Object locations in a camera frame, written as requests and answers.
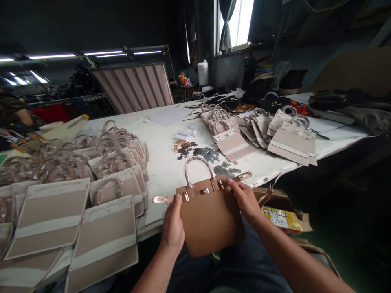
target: person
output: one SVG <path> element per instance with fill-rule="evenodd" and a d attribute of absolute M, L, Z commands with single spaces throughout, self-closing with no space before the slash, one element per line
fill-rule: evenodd
<path fill-rule="evenodd" d="M 244 217 L 247 239 L 222 249 L 217 267 L 190 258 L 175 195 L 163 221 L 157 253 L 132 293 L 144 292 L 354 292 L 265 217 L 254 192 L 228 180 Z"/>
<path fill-rule="evenodd" d="M 42 125 L 45 122 L 31 113 L 22 99 L 0 88 L 0 127 L 25 133 Z"/>

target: person's hand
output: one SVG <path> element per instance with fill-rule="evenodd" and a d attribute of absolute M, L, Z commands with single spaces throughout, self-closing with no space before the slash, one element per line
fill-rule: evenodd
<path fill-rule="evenodd" d="M 262 215 L 255 194 L 250 186 L 242 182 L 236 183 L 232 179 L 228 179 L 228 185 L 235 193 L 237 204 L 248 222 L 251 223 L 254 218 Z"/>
<path fill-rule="evenodd" d="M 179 215 L 181 205 L 182 197 L 177 193 L 174 201 L 168 206 L 164 217 L 162 242 L 160 243 L 162 250 L 173 253 L 175 257 L 179 255 L 185 242 L 183 222 Z"/>

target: black handbag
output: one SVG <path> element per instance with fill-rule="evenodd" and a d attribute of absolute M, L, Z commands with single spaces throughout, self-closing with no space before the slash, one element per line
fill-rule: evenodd
<path fill-rule="evenodd" d="M 283 106 L 290 106 L 290 98 L 278 96 L 275 92 L 268 92 L 263 99 L 256 101 L 256 106 L 266 112 L 275 114 Z"/>

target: jeans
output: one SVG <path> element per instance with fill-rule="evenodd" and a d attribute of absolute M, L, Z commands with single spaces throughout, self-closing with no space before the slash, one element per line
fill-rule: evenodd
<path fill-rule="evenodd" d="M 292 292 L 253 227 L 243 219 L 246 240 L 221 251 L 216 264 L 208 256 L 191 258 L 183 245 L 167 292 L 209 292 L 229 287 L 241 293 Z"/>

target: ceiling light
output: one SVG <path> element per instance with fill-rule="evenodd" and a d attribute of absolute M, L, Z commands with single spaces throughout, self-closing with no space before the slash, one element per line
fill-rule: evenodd
<path fill-rule="evenodd" d="M 161 53 L 162 51 L 133 52 L 135 55 Z"/>
<path fill-rule="evenodd" d="M 94 53 L 84 53 L 84 55 L 102 55 L 102 54 L 116 54 L 122 53 L 122 51 L 111 51 L 111 52 L 94 52 Z"/>
<path fill-rule="evenodd" d="M 15 61 L 15 60 L 11 58 L 0 59 L 0 62 L 8 62 L 8 61 Z"/>
<path fill-rule="evenodd" d="M 16 79 L 16 81 L 18 82 L 18 84 L 21 84 L 21 85 L 26 85 L 27 82 L 25 82 L 23 79 L 21 79 L 20 77 L 14 77 Z"/>
<path fill-rule="evenodd" d="M 16 82 L 10 81 L 9 79 L 6 79 L 6 78 L 5 78 L 5 80 L 8 81 L 8 83 L 9 83 L 10 85 L 12 85 L 12 86 L 18 85 Z"/>
<path fill-rule="evenodd" d="M 35 76 L 36 79 L 38 79 L 40 81 L 40 83 L 48 83 L 47 80 L 43 79 L 42 77 L 40 77 L 38 74 L 36 74 L 34 71 L 30 70 L 30 72 Z"/>
<path fill-rule="evenodd" d="M 28 56 L 30 59 L 50 59 L 50 58 L 64 58 L 75 57 L 75 54 L 63 54 L 63 55 L 47 55 L 47 56 Z"/>
<path fill-rule="evenodd" d="M 102 58 L 102 57 L 114 57 L 114 56 L 125 56 L 126 54 L 114 54 L 114 55 L 102 55 L 102 56 L 96 56 L 96 58 Z"/>

